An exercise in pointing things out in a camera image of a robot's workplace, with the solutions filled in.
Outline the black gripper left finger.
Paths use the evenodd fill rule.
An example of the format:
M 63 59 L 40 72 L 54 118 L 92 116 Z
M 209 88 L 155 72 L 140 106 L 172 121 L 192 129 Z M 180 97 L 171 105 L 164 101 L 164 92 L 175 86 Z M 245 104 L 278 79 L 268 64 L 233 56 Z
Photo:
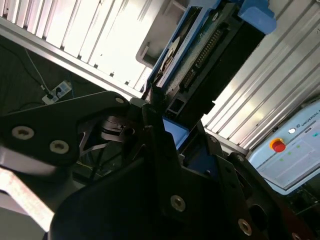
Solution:
M 124 165 L 145 160 L 155 176 L 180 167 L 163 108 L 140 98 L 99 92 L 0 118 L 0 191 L 32 217 L 54 216 L 75 190 L 71 168 L 109 142 L 125 144 Z

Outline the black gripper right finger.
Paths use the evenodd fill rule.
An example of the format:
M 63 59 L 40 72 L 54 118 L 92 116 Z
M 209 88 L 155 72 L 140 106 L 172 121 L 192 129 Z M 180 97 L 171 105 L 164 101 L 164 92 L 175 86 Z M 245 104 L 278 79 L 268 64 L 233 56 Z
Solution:
M 217 168 L 221 194 L 221 209 L 235 240 L 270 240 L 270 211 L 273 204 L 265 197 L 262 187 L 245 168 L 247 161 L 237 153 L 224 158 L 220 142 L 199 125 L 208 155 Z

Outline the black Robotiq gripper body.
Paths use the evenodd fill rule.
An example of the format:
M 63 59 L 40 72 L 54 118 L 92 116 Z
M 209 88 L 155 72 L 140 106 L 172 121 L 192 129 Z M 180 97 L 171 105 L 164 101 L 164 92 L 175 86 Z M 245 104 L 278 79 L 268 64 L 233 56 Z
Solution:
M 310 240 L 308 227 L 272 203 L 271 240 Z M 213 176 L 179 166 L 160 178 L 140 159 L 69 196 L 55 213 L 51 240 L 234 240 Z

